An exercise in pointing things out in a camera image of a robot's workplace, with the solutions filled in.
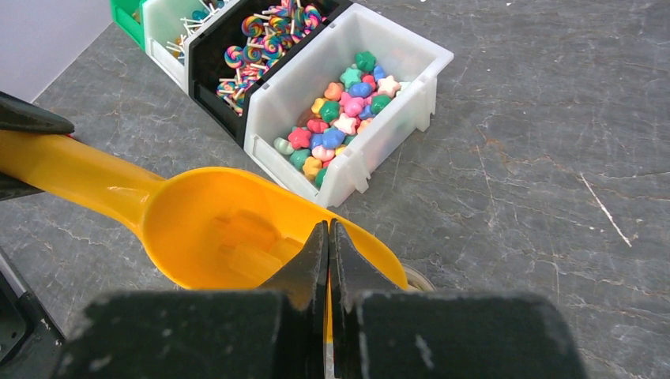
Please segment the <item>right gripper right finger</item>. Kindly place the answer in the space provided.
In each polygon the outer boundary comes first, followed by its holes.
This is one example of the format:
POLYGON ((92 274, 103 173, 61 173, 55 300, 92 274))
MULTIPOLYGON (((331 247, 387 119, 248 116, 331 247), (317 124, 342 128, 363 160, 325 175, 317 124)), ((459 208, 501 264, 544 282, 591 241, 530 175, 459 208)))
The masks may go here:
POLYGON ((403 291, 329 231, 338 378, 585 378, 562 314, 529 292, 403 291))

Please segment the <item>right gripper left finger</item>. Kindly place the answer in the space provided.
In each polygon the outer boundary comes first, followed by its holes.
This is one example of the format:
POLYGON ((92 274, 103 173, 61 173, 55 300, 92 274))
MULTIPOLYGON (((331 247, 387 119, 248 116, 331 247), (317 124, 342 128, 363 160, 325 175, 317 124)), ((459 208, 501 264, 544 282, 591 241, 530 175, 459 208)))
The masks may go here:
POLYGON ((130 291, 90 303, 55 378, 322 378, 328 225, 259 288, 130 291))

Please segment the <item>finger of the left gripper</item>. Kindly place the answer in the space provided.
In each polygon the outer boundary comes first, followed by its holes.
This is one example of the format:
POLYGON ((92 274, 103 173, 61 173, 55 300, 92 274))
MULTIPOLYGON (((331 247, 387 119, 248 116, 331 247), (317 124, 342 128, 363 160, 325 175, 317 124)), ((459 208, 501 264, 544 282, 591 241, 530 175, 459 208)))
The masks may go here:
POLYGON ((1 92, 1 130, 66 135, 75 126, 60 115, 1 92))

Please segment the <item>clear plastic jar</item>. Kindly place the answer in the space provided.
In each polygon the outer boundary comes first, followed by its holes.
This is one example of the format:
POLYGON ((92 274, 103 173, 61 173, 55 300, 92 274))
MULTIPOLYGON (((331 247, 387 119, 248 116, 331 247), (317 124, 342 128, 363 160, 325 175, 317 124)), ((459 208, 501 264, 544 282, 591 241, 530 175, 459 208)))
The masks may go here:
POLYGON ((402 267, 407 278, 408 291, 436 291, 436 286, 424 274, 406 264, 402 267))

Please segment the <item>orange plastic scoop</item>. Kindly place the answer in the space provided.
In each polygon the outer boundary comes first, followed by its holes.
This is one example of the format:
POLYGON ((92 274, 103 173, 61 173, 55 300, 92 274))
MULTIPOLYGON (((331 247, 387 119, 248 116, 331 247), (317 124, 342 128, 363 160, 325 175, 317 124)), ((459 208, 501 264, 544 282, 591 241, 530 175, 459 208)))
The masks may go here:
POLYGON ((248 171, 202 167, 164 179, 69 137, 4 131, 1 171, 108 216, 187 289, 249 289, 337 215, 248 171))

